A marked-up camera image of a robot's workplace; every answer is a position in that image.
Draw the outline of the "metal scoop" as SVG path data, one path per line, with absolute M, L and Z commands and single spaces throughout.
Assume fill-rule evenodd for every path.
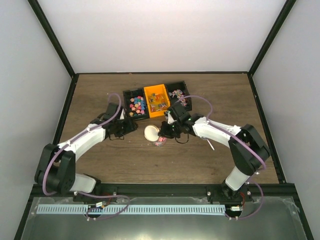
M 214 146 L 213 146 L 213 144 L 210 142 L 210 140 L 208 139 L 208 138 L 206 138 L 206 137 L 200 137 L 203 141 L 206 141 L 208 144 L 209 144 L 209 146 L 211 147 L 211 149 L 214 151 L 215 150 L 215 148 L 214 148 Z

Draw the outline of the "black bin with star candies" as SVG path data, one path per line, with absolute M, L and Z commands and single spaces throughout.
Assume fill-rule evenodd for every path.
M 134 120 L 150 118 L 147 99 L 143 88 L 123 91 L 127 115 Z

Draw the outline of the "clear plastic jar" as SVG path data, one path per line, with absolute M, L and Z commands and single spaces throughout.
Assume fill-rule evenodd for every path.
M 159 136 L 156 141 L 153 142 L 153 144 L 157 147 L 162 147 L 163 145 L 166 144 L 167 138 Z

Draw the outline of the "round white jar lid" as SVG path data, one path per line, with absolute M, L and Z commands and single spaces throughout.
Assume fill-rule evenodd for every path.
M 147 125 L 144 128 L 144 137 L 150 142 L 156 142 L 159 139 L 159 129 L 155 125 Z

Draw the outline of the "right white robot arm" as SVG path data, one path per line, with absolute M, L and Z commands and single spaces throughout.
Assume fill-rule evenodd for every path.
M 191 115 L 180 104 L 172 105 L 161 123 L 158 135 L 177 139 L 181 134 L 212 140 L 229 148 L 234 168 L 221 184 L 223 198 L 229 202 L 240 196 L 241 187 L 262 167 L 271 152 L 255 127 L 227 125 L 195 113 Z

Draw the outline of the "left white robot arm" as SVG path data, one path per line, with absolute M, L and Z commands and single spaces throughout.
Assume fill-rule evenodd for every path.
M 109 103 L 106 112 L 94 118 L 87 127 L 69 140 L 57 145 L 47 144 L 41 153 L 34 176 L 45 195 L 82 192 L 91 202 L 102 196 L 98 180 L 93 176 L 76 173 L 76 163 L 95 145 L 114 136 L 123 139 L 136 131 L 135 120 L 118 104 Z

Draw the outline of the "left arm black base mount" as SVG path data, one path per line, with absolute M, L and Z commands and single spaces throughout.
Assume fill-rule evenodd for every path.
M 110 183 L 102 183 L 101 181 L 98 181 L 93 189 L 92 192 L 89 193 L 89 195 L 94 196 L 113 196 L 116 195 L 118 192 L 118 187 L 114 184 Z M 83 194 L 78 194 L 73 197 L 74 202 L 83 202 L 87 204 L 94 204 L 97 202 L 107 202 L 108 204 L 110 202 L 114 202 L 115 200 L 112 198 L 96 198 L 92 196 L 87 196 Z

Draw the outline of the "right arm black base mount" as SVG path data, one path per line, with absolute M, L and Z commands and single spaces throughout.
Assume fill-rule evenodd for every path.
M 251 202 L 252 197 L 248 195 L 248 187 L 243 184 L 238 190 L 232 190 L 224 180 L 220 184 L 210 184 L 205 187 L 207 200 L 211 203 L 240 204 L 241 202 Z

